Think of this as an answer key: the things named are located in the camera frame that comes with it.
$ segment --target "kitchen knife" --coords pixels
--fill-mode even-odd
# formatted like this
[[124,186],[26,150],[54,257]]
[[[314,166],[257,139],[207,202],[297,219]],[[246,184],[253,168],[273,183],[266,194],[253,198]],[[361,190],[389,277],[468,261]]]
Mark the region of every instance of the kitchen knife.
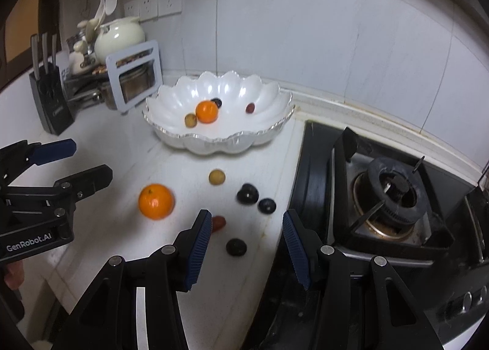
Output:
[[47,62],[47,33],[42,34],[42,63],[44,65],[44,71],[48,72],[48,62]]
[[57,34],[53,34],[51,39],[51,60],[53,62],[54,70],[56,70],[56,43],[57,43]]
[[39,81],[39,55],[38,55],[39,37],[37,34],[31,36],[32,68],[34,69],[34,78]]

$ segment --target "electrical outlet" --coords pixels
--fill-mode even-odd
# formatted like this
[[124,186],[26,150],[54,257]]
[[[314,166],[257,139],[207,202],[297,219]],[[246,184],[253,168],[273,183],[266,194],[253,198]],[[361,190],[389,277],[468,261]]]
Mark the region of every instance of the electrical outlet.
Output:
[[158,0],[139,0],[139,17],[141,21],[158,16]]
[[158,16],[182,12],[182,0],[158,0]]
[[128,1],[124,4],[124,16],[139,16],[139,0]]

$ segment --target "white teapot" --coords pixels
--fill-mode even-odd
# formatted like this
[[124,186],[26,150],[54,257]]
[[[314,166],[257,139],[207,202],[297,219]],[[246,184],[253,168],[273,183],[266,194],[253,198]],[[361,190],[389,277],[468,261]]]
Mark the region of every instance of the white teapot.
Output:
[[105,64],[107,55],[146,41],[138,16],[128,16],[100,25],[95,41],[95,55],[100,64]]

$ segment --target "gas stove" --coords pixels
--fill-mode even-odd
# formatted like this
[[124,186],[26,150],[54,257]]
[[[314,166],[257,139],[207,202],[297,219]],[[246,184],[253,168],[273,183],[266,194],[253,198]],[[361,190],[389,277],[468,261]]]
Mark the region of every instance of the gas stove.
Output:
[[453,244],[424,157],[369,142],[346,128],[334,144],[327,244],[369,261],[430,265]]
[[[290,208],[348,256],[348,350],[365,348],[362,277],[376,255],[394,267],[442,343],[487,313],[487,200],[423,157],[307,122]],[[297,282],[282,236],[241,349],[311,348],[322,296]]]

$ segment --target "white fruit bowl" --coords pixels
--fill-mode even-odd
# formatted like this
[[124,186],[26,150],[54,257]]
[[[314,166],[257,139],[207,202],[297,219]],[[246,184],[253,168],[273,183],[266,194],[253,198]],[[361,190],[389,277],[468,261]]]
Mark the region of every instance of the white fruit bowl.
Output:
[[[222,101],[217,120],[187,128],[185,116],[195,113],[199,102],[212,98]],[[246,113],[249,103],[255,104],[251,114]],[[143,116],[172,147],[198,155],[234,154],[272,140],[294,109],[292,93],[280,89],[278,82],[263,83],[257,75],[241,78],[233,71],[220,77],[204,72],[195,79],[180,77],[175,86],[161,86],[156,97],[146,98]]]

